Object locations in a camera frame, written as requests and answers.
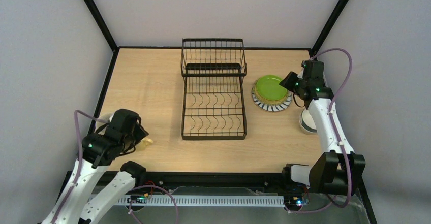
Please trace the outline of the yellow handled mug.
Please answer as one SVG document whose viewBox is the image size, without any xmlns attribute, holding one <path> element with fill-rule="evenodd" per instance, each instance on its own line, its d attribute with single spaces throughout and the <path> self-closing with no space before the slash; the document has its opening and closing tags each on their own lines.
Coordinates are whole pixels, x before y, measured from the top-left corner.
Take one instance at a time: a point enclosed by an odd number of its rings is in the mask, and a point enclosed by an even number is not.
<svg viewBox="0 0 431 224">
<path fill-rule="evenodd" d="M 144 138 L 139 143 L 136 144 L 137 151 L 144 151 L 146 148 L 153 144 L 153 140 L 150 138 Z"/>
</svg>

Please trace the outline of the green plate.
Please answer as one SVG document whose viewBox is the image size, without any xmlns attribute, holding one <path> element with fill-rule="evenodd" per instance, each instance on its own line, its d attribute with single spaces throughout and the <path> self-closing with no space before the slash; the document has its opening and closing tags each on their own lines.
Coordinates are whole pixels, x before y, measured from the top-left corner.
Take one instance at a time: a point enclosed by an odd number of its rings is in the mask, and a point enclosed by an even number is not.
<svg viewBox="0 0 431 224">
<path fill-rule="evenodd" d="M 288 91 L 280 85 L 282 79 L 276 75 L 264 75 L 257 79 L 255 83 L 255 91 L 260 98 L 266 101 L 275 102 L 284 100 Z"/>
</svg>

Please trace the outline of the black wire dish rack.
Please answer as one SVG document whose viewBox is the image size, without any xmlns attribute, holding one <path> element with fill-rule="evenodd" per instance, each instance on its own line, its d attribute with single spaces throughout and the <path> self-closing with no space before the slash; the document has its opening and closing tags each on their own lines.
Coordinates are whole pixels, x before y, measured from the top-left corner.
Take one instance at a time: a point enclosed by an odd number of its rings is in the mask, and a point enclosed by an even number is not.
<svg viewBox="0 0 431 224">
<path fill-rule="evenodd" d="M 182 139 L 245 139 L 244 40 L 184 38 L 180 67 L 184 81 Z"/>
</svg>

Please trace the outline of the cream ceramic mug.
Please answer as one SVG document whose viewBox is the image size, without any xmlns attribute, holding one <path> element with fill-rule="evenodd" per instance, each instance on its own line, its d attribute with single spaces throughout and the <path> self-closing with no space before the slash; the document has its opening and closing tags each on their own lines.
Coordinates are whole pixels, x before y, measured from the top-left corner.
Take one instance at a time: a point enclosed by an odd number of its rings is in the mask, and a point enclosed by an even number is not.
<svg viewBox="0 0 431 224">
<path fill-rule="evenodd" d="M 110 122 L 112 113 L 106 113 L 101 115 L 95 123 L 95 133 L 103 133 Z"/>
</svg>

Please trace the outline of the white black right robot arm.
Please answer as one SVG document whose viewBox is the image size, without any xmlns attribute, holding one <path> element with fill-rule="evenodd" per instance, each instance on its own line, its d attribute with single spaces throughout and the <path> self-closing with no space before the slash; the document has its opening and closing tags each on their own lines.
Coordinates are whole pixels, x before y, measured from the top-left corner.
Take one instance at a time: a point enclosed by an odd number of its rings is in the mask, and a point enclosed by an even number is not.
<svg viewBox="0 0 431 224">
<path fill-rule="evenodd" d="M 324 63 L 306 60 L 301 74 L 290 72 L 280 85 L 305 104 L 320 139 L 322 155 L 313 166 L 287 164 L 290 179 L 315 193 L 351 196 L 361 183 L 366 161 L 350 146 L 337 117 L 334 94 L 325 85 Z"/>
</svg>

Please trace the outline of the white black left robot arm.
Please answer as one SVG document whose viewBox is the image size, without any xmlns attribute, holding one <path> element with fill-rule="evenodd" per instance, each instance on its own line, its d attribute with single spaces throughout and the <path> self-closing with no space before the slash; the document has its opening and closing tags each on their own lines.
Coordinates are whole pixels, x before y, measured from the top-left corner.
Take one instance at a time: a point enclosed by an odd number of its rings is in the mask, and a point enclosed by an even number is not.
<svg viewBox="0 0 431 224">
<path fill-rule="evenodd" d="M 146 169 L 133 161 L 124 163 L 106 186 L 93 198 L 94 188 L 111 163 L 134 152 L 148 136 L 140 116 L 119 109 L 109 119 L 97 119 L 102 126 L 78 137 L 78 157 L 72 174 L 43 223 L 99 223 L 112 206 L 134 187 L 143 184 Z"/>
</svg>

